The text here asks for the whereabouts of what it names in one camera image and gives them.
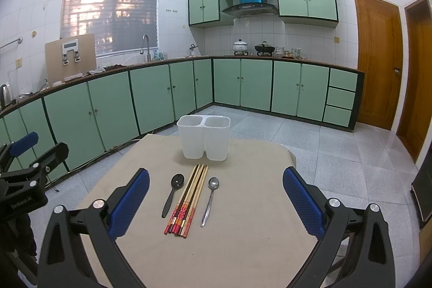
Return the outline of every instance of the kitchen faucet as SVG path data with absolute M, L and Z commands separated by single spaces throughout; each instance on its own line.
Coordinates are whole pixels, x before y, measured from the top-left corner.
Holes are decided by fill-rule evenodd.
M 140 54 L 144 54 L 144 41 L 145 41 L 145 39 L 147 39 L 147 62 L 150 62 L 150 60 L 151 60 L 151 57 L 150 57 L 150 41 L 149 41 L 149 38 L 148 38 L 148 36 L 146 34 L 143 36 L 143 47 L 141 48 Z

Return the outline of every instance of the tiled floor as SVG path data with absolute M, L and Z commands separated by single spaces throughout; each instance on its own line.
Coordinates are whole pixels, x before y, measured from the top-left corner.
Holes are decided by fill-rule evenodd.
M 212 106 L 200 112 L 231 119 L 233 138 L 271 141 L 290 149 L 297 171 L 325 196 L 346 206 L 365 208 L 377 203 L 388 222 L 396 266 L 397 287 L 403 287 L 418 268 L 419 226 L 410 194 L 417 173 L 405 147 L 391 131 L 357 123 L 354 133 L 280 117 Z M 159 134 L 178 135 L 176 126 Z M 48 204 L 30 214 L 40 250 L 43 234 L 55 205 L 76 207 L 96 182 L 131 147 L 81 171 L 47 191 Z

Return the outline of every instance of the window blind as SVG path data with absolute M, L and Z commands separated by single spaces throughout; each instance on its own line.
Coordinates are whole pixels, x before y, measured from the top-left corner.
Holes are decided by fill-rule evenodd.
M 141 49 L 146 33 L 157 47 L 157 0 L 63 0 L 62 38 L 94 33 L 96 56 Z

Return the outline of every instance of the cloth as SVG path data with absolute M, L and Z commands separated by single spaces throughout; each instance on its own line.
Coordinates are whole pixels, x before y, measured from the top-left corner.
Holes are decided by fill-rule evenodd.
M 150 189 L 117 244 L 147 287 L 286 287 L 309 256 L 316 238 L 307 234 L 282 186 L 283 171 L 295 166 L 286 148 L 265 141 L 230 139 L 228 158 L 186 159 L 179 137 L 147 135 L 96 184 L 79 208 L 107 199 L 139 167 L 150 173 Z M 186 239 L 163 231 L 181 196 L 161 218 L 171 178 L 195 164 L 209 166 Z M 206 225 L 200 222 L 210 196 L 208 180 L 219 178 Z M 89 237 L 83 243 L 101 284 L 111 287 Z

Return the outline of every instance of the white pot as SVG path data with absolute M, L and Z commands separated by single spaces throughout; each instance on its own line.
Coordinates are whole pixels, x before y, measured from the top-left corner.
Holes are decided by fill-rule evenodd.
M 246 52 L 248 50 L 248 44 L 239 39 L 237 42 L 234 42 L 233 49 L 235 52 Z

